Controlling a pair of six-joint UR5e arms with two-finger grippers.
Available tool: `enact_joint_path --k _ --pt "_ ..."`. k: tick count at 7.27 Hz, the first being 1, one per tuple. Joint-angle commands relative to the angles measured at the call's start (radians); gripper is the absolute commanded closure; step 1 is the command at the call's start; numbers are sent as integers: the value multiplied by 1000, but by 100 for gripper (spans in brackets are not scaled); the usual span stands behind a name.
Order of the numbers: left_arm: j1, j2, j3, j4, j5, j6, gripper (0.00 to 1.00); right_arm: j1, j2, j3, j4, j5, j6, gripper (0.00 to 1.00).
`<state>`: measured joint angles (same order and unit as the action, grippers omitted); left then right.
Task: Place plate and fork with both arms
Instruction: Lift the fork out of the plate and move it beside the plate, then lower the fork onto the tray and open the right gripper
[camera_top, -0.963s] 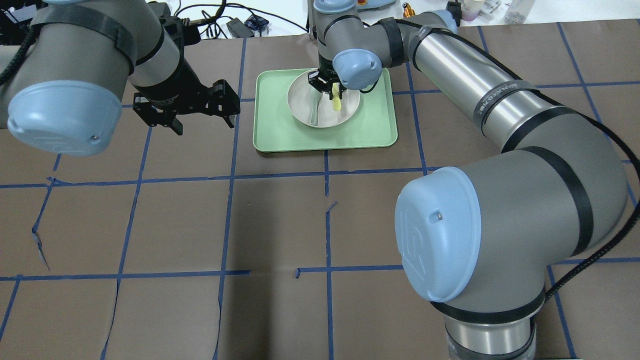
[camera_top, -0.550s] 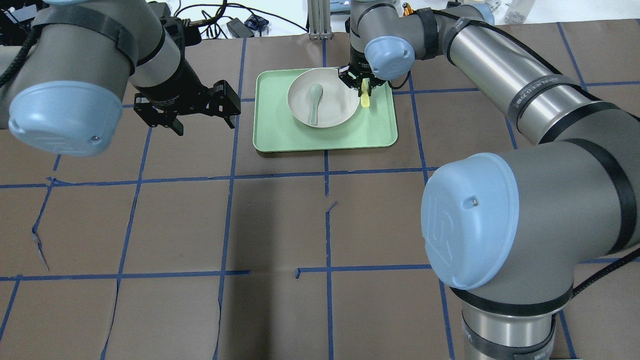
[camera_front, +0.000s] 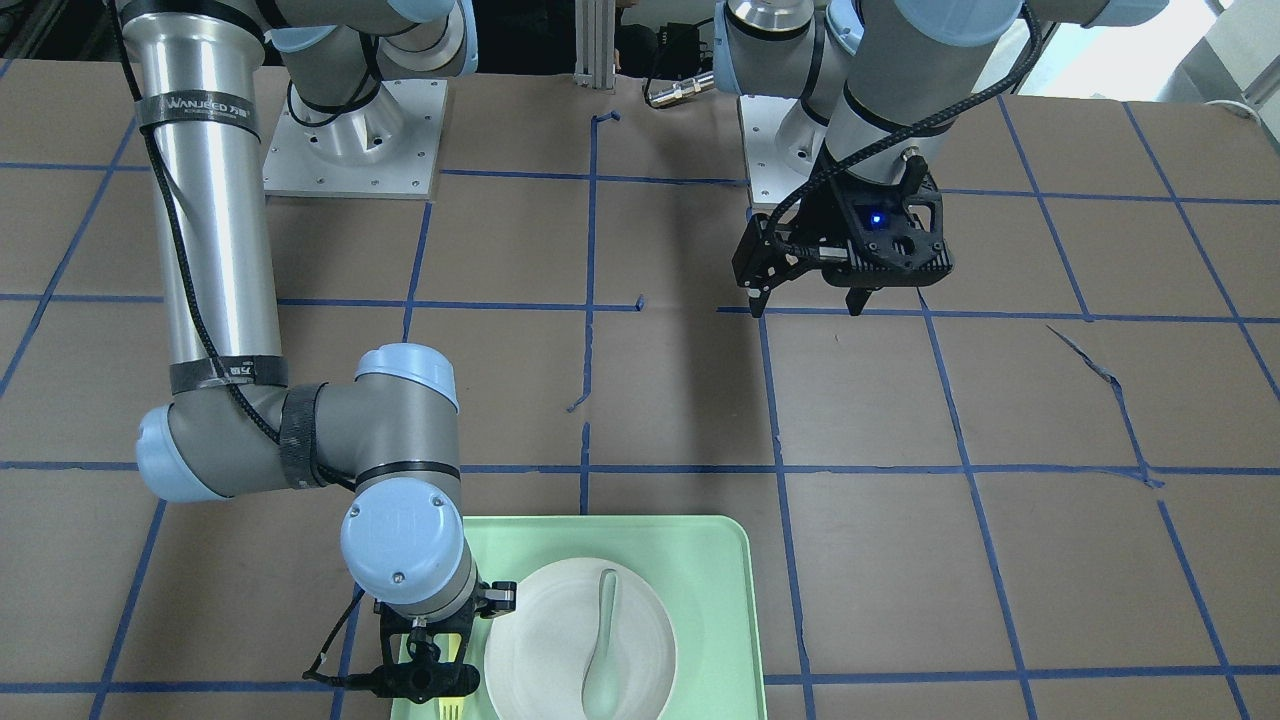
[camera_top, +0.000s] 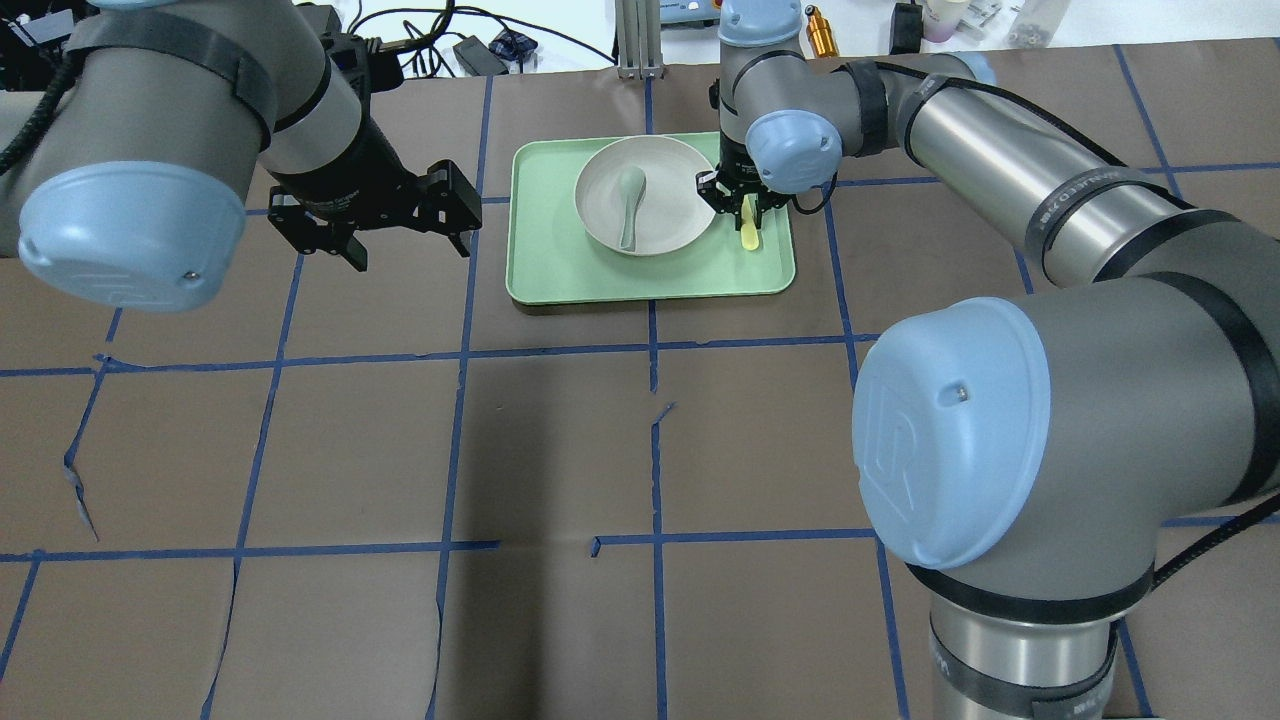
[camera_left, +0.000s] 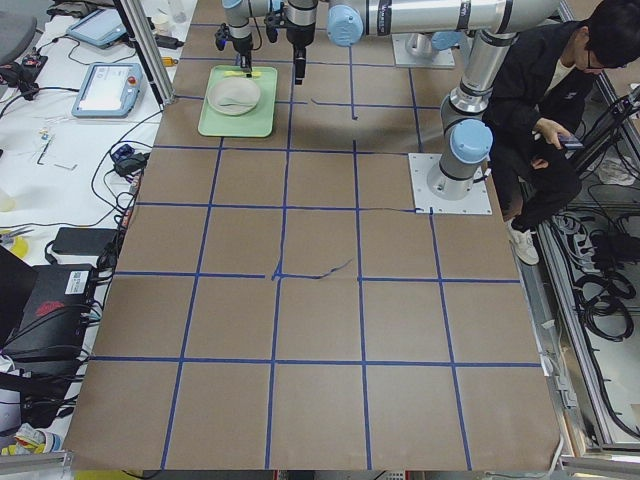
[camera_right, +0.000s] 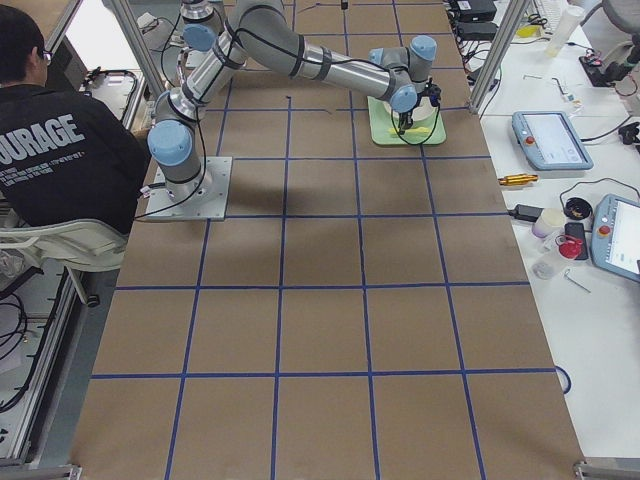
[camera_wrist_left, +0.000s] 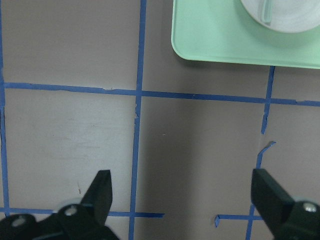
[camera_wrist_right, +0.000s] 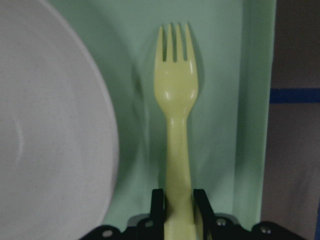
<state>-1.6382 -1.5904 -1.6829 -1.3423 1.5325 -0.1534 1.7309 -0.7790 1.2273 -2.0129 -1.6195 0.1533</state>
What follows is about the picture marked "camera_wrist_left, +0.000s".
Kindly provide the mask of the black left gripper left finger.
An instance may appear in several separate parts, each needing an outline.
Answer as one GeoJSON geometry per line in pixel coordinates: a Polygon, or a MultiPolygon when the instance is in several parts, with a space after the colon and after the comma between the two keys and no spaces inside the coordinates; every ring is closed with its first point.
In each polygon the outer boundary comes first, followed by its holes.
{"type": "Polygon", "coordinates": [[[110,170],[99,170],[80,201],[99,225],[104,225],[112,205],[110,170]]]}

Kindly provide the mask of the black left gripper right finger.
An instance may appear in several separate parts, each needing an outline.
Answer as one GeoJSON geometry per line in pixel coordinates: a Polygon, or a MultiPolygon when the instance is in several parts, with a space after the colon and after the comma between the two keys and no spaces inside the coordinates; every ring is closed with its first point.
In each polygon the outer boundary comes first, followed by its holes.
{"type": "Polygon", "coordinates": [[[291,214],[295,200],[265,170],[252,171],[251,202],[267,225],[281,225],[291,214]]]}

